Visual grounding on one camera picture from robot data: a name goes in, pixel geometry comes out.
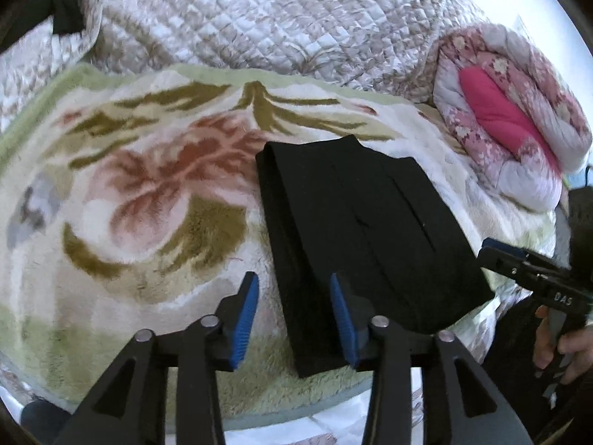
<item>pink fabric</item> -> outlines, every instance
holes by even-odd
[[[556,172],[558,160],[533,120],[511,102],[488,73],[478,65],[462,69],[459,82],[477,123],[500,145],[520,158],[520,149],[530,138],[542,148]]]
[[[532,211],[553,210],[562,190],[559,171],[582,168],[593,143],[585,114],[570,89],[540,50],[503,25],[484,23],[456,31],[439,47],[433,97],[449,131],[494,190]],[[533,133],[523,118],[520,125],[506,120],[506,114],[499,115],[505,117],[501,118],[504,132],[491,123],[486,123],[486,130],[461,88],[460,73],[469,67],[484,70],[539,133]],[[517,109],[512,116],[518,117]]]

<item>floral pattern blanket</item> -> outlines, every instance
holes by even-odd
[[[513,155],[480,126],[459,79],[470,66],[482,68],[533,120],[562,172],[582,168],[593,142],[579,102],[546,56],[503,25],[482,23],[441,40],[434,103],[450,132],[500,193],[534,211],[554,209],[561,176],[536,139],[526,139]]]
[[[292,371],[254,162],[269,140],[349,134],[415,158],[475,251],[488,236],[553,251],[551,215],[496,193],[435,109],[260,70],[108,77],[81,64],[0,141],[4,366],[72,409],[136,330],[186,327],[253,270],[262,290],[247,358],[219,376],[227,425],[306,416],[366,390],[369,375],[346,368]],[[478,359],[497,311],[520,297],[488,278],[496,300],[453,327]]]

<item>bed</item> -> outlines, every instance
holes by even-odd
[[[263,294],[254,340],[241,370],[219,381],[229,442],[285,444],[291,433],[294,442],[360,441],[370,376],[342,369],[298,380],[292,371],[251,171],[179,187],[179,175],[205,171],[192,164],[166,174],[151,161],[204,135],[225,139],[228,126],[244,137],[225,145],[246,169],[267,140],[354,133],[416,158],[474,251],[494,237],[553,252],[553,214],[501,197],[421,103],[431,99],[440,37],[485,19],[470,0],[82,0],[82,8],[81,34],[55,37],[47,20],[0,56],[2,383],[23,402],[36,394],[73,410],[133,332],[185,326],[255,270]],[[73,66],[83,57],[93,65]],[[130,192],[134,162],[156,169],[164,187],[137,175],[149,190]],[[154,202],[173,216],[168,226],[163,216],[133,217]],[[500,277],[488,281],[496,298],[452,326],[478,360],[497,317],[526,296]],[[253,430],[266,425],[274,428]]]

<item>black strap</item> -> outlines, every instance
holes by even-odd
[[[78,0],[52,0],[53,34],[69,35],[84,30],[84,18]]]
[[[573,410],[574,419],[556,445],[590,445],[593,440],[593,370],[585,375]]]

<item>person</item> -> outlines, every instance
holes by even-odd
[[[551,344],[550,329],[548,327],[548,308],[539,306],[536,317],[541,323],[536,331],[533,363],[541,370],[547,368],[554,358],[554,347]],[[574,353],[572,362],[566,368],[562,384],[568,385],[593,367],[593,325],[565,334],[558,341],[558,352],[561,354]]]
[[[565,384],[557,388],[557,399],[551,406],[543,397],[548,383],[539,379],[536,373],[538,369],[546,368],[554,357],[547,321],[548,310],[540,304],[534,297],[529,297],[514,305],[500,318],[494,341],[483,363],[486,373],[512,406],[535,443],[544,443],[550,432],[555,432],[570,419],[575,398],[582,388],[586,371],[591,368],[593,356],[591,327],[560,339],[561,352],[576,354],[564,377]]]

